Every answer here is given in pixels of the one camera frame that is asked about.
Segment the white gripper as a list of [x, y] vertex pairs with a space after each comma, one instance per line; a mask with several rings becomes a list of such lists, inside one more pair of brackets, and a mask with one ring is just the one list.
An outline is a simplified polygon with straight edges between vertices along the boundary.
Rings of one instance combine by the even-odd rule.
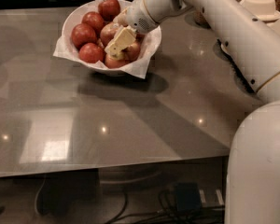
[[105, 52], [116, 60], [124, 59], [123, 50], [135, 41], [136, 32], [147, 34], [159, 26], [147, 11], [145, 0], [133, 0], [116, 16], [113, 22], [127, 26], [118, 31], [105, 47]]

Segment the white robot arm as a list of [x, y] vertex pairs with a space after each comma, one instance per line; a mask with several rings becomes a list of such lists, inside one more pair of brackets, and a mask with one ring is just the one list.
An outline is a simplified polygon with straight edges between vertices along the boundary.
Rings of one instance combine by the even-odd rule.
[[133, 0], [115, 21], [140, 34], [202, 12], [264, 106], [238, 128], [229, 156], [225, 224], [280, 224], [280, 35], [235, 0]]

